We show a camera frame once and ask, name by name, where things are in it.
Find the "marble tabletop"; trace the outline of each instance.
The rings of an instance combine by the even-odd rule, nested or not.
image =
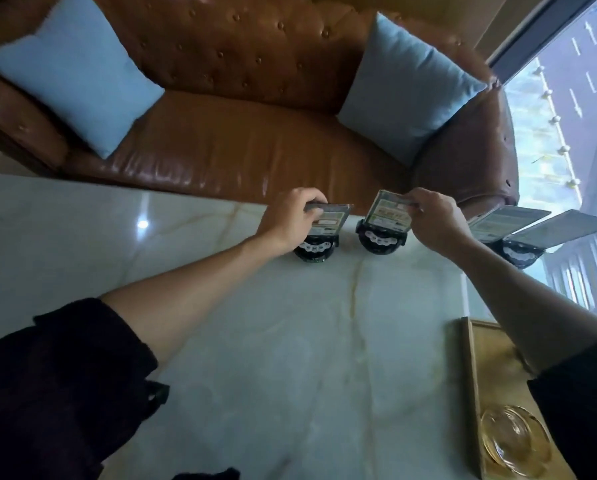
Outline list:
[[[226,249],[264,207],[0,175],[0,336],[35,314]],[[245,480],[473,478],[464,275],[410,236],[322,264],[290,254],[220,305],[160,374],[170,399],[106,478],[230,466]]]

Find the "person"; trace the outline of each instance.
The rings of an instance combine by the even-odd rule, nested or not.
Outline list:
[[[467,274],[538,374],[528,386],[559,450],[579,480],[596,480],[597,316],[476,241],[450,197],[420,188],[408,197],[418,204],[409,208],[416,238]],[[166,400],[166,386],[148,375],[226,294],[305,239],[320,215],[304,212],[313,200],[326,197],[313,188],[282,194],[241,244],[0,339],[0,479],[98,477],[101,462]]]

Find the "amber glass bowl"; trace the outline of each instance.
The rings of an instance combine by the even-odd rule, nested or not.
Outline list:
[[[492,406],[481,416],[482,441],[490,457],[513,473],[540,478],[552,459],[550,437],[520,406]]]

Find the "wooden tray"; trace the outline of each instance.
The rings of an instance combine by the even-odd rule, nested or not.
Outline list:
[[[522,479],[497,465],[481,441],[481,414],[490,405],[511,404],[527,409],[545,421],[527,387],[532,376],[523,368],[516,348],[497,323],[463,318],[464,358],[470,381],[474,447],[478,454],[479,474],[483,480]],[[542,480],[576,480],[563,456],[552,443],[552,461]]]

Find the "brown leather sofa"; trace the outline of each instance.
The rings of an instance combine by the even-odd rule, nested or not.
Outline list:
[[[386,13],[489,88],[405,168],[335,115],[374,11],[310,0],[95,0],[138,67],[166,88],[102,160],[0,78],[0,149],[39,174],[267,203],[316,186],[364,214],[376,192],[423,186],[467,217],[518,200],[505,94],[456,36]],[[56,0],[0,0],[0,44],[34,31]]]

